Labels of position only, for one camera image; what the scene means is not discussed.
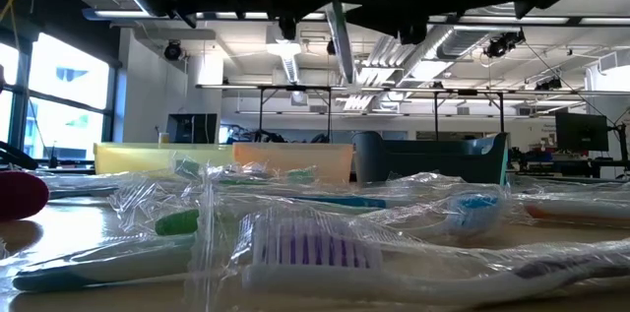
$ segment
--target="ceiling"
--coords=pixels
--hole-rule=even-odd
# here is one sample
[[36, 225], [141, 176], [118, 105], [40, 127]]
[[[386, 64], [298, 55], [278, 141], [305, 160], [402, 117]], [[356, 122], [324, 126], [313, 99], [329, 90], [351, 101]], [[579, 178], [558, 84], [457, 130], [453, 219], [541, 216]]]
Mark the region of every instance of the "ceiling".
[[[135, 9], [132, 0], [83, 0], [99, 9]], [[534, 11], [540, 15], [598, 15], [614, 16], [630, 14], [630, 0], [562, 0], [546, 11]], [[243, 77], [251, 82], [269, 79], [273, 70], [282, 67], [280, 57], [269, 54], [266, 48], [268, 22], [203, 22], [199, 30], [212, 30], [217, 41], [230, 58], [226, 73], [230, 81]], [[127, 25], [139, 28], [152, 42], [165, 43], [158, 31], [182, 31], [187, 27], [181, 22], [158, 21]], [[348, 26], [352, 52], [356, 57], [366, 58], [375, 43], [383, 36], [379, 32]], [[528, 44], [544, 62], [551, 67], [560, 66], [562, 77], [572, 87], [584, 85], [584, 66], [597, 61], [597, 56], [610, 53], [615, 47], [630, 45], [630, 29], [595, 28], [525, 28]], [[326, 23], [301, 23], [299, 35], [302, 53], [296, 56], [297, 64], [303, 69], [338, 70], [335, 57], [327, 55], [326, 46], [330, 30]], [[182, 41], [191, 54], [201, 54], [211, 43], [203, 40]], [[466, 62], [456, 62], [445, 74], [439, 76], [449, 88], [518, 88], [534, 85], [525, 84], [525, 79], [539, 75], [547, 66], [525, 45], [519, 46], [506, 58], [488, 60], [481, 55], [481, 42], [463, 56]], [[569, 49], [573, 55], [568, 56]]]

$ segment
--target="desk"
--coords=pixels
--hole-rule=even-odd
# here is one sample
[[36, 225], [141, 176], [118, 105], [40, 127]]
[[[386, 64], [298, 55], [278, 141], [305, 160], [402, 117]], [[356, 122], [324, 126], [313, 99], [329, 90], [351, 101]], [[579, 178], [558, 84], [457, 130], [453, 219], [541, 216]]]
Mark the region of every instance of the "desk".
[[[102, 199], [74, 198], [48, 205], [37, 216], [23, 221], [0, 223], [0, 236], [13, 252], [37, 254], [93, 246], [105, 237], [120, 235], [115, 213]], [[623, 239], [630, 230], [572, 226], [506, 226], [484, 246], [503, 248], [546, 241], [597, 242]], [[187, 311], [182, 306], [182, 282], [163, 282], [116, 287], [98, 287], [81, 291], [43, 294], [0, 295], [0, 311], [11, 312], [173, 312]], [[555, 298], [494, 306], [489, 311], [622, 311], [630, 310], [630, 296], [625, 291], [603, 292], [571, 298]], [[422, 311], [414, 308], [413, 312]]]

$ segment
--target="red object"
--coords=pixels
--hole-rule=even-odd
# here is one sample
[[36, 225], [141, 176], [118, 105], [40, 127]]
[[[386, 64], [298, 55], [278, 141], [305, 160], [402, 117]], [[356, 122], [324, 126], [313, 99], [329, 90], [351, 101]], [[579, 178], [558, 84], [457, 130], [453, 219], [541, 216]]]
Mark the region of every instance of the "red object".
[[0, 222], [29, 218], [48, 202], [48, 187], [21, 171], [0, 172]]

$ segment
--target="office room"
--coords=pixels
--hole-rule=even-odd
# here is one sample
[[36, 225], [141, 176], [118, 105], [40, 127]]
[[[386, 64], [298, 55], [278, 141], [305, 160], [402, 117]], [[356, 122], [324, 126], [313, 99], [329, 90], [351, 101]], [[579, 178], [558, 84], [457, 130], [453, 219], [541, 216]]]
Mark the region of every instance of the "office room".
[[0, 7], [0, 311], [630, 308], [628, 0]]

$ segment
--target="plastic container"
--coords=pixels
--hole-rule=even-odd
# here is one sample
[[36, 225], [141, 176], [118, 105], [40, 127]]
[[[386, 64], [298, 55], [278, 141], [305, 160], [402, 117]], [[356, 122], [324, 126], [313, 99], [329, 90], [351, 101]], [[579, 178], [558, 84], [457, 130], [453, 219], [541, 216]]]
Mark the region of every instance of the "plastic container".
[[281, 172], [315, 165], [320, 181], [349, 182], [352, 145], [237, 143], [233, 150], [234, 160], [241, 164], [264, 163], [268, 171]]
[[212, 165], [234, 162], [226, 145], [106, 143], [94, 144], [94, 166], [96, 174], [160, 170], [171, 166], [175, 153]]

